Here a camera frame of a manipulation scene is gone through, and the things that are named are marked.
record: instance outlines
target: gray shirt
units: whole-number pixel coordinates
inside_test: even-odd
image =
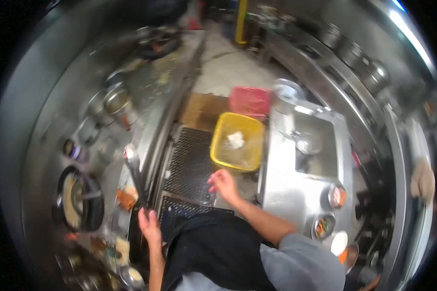
[[[341,291],[345,269],[338,258],[319,242],[292,233],[278,249],[261,244],[261,260],[270,282],[278,291]],[[201,273],[183,275],[176,291],[227,291]]]

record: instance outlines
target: stainless steel counter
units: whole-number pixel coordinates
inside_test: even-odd
[[[322,213],[333,213],[336,219],[334,231],[345,230],[349,240],[355,234],[350,233],[353,211],[353,173],[351,167],[350,138],[345,118],[335,112],[317,114],[334,126],[338,178],[323,178],[295,171],[295,142],[280,132],[285,114],[282,108],[290,110],[292,105],[282,104],[275,98],[269,122],[267,166],[263,173],[264,199],[263,209],[286,219],[299,228],[301,233],[311,236],[311,224]],[[317,112],[324,108],[310,102],[301,102],[300,106]],[[332,209],[327,202],[327,189],[333,182],[339,181],[347,191],[348,197],[343,207]]]
[[[39,259],[44,260],[42,268],[55,264],[54,242],[65,241],[68,229],[52,218],[51,207],[56,201],[55,185],[65,167],[76,166],[81,172],[92,174],[101,188],[104,198],[104,218],[102,225],[93,232],[80,232],[77,243],[101,261],[105,267],[117,272],[121,265],[130,263],[124,256],[116,259],[113,252],[94,251],[91,239],[98,237],[109,248],[117,245],[129,246],[129,228],[131,212],[118,206],[117,188],[127,183],[128,171],[125,171],[120,157],[127,143],[137,145],[142,158],[141,170],[144,185],[149,188],[152,173],[159,159],[158,152],[163,150],[166,135],[182,100],[187,96],[197,72],[198,60],[204,43],[204,31],[191,31],[183,34],[182,45],[174,53],[153,62],[129,74],[125,80],[132,96],[139,121],[125,131],[116,122],[100,129],[100,135],[93,145],[88,147],[88,163],[80,163],[63,155],[60,151],[62,139],[72,137],[78,140],[77,128],[85,117],[89,100],[98,91],[104,89],[105,79],[117,69],[123,60],[135,57],[131,45],[100,45],[103,41],[87,46],[64,72],[42,109],[36,122],[26,157],[23,191],[27,235],[30,248]],[[98,148],[106,138],[116,141],[118,157],[108,165],[99,163]],[[139,245],[129,246],[138,249]],[[55,268],[55,276],[61,276]]]
[[[362,162],[386,152],[385,141],[376,136],[383,126],[382,111],[354,72],[324,44],[297,27],[284,36],[269,33],[262,57],[273,56],[292,72],[319,101],[342,113],[353,146]],[[339,75],[340,82],[332,75]]]
[[[181,47],[161,59],[147,63],[141,69],[130,74],[126,80],[131,93],[134,108],[140,120],[131,127],[131,143],[140,155],[140,172],[145,191],[149,190],[153,173],[158,165],[159,153],[163,151],[166,135],[169,131],[181,101],[193,83],[204,42],[204,31],[190,31],[183,35]],[[126,241],[130,248],[139,248],[139,242],[129,241],[131,212],[118,206],[117,189],[124,189],[128,184],[134,186],[126,165],[118,166],[110,173],[104,173],[104,198],[106,214],[103,225],[97,235],[112,245]],[[117,271],[124,261],[114,261],[106,256],[102,259],[112,270]]]

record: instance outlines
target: metal bowl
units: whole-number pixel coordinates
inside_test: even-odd
[[[346,255],[345,262],[343,263],[345,267],[346,274],[348,274],[353,266],[355,265],[358,255],[359,255],[359,246],[356,243],[352,243],[346,247],[348,250],[348,254]]]
[[[303,88],[286,79],[277,79],[274,92],[281,100],[293,105],[296,105],[299,100],[306,100],[306,92]]]
[[[125,77],[123,70],[116,70],[107,77],[105,82],[107,83],[107,87],[116,87],[125,83]]]
[[[335,183],[331,184],[330,188],[328,189],[327,198],[328,198],[329,205],[333,209],[340,209],[344,205],[344,203],[346,202],[346,197],[345,197],[345,199],[342,199],[341,196],[340,197],[337,196],[337,192],[336,192],[337,188],[340,191],[345,192],[345,195],[348,195],[346,193],[346,190],[343,187],[343,185],[335,184]]]
[[[139,116],[133,107],[131,95],[123,84],[109,88],[103,99],[105,110],[111,114],[126,130],[130,129]]]
[[[130,265],[124,265],[120,268],[120,277],[123,283],[131,289],[142,290],[144,288],[144,279],[138,270]]]
[[[102,126],[111,125],[114,121],[104,108],[103,98],[105,97],[105,91],[99,91],[95,94],[87,106],[87,114],[95,119],[98,124]]]
[[[327,231],[321,237],[317,237],[315,235],[315,230],[317,228],[317,224],[319,223],[319,220],[321,220],[323,218],[325,218],[327,220],[327,224],[328,224]],[[325,214],[319,215],[315,218],[314,223],[312,224],[311,237],[313,239],[323,241],[332,234],[332,232],[334,231],[334,228],[335,228],[335,217],[332,213],[325,213]]]

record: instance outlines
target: yellow plastic tub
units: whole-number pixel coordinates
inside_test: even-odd
[[[244,145],[233,148],[228,136],[241,132]],[[221,168],[238,172],[252,172],[259,168],[264,141],[264,125],[249,116],[226,112],[215,126],[210,158]]]

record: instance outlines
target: stove burner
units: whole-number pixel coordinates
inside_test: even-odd
[[[94,231],[102,224],[104,203],[94,180],[68,166],[57,186],[59,217],[72,231]]]
[[[181,43],[180,30],[175,26],[152,28],[149,36],[141,39],[138,53],[148,60],[155,60],[178,49]]]

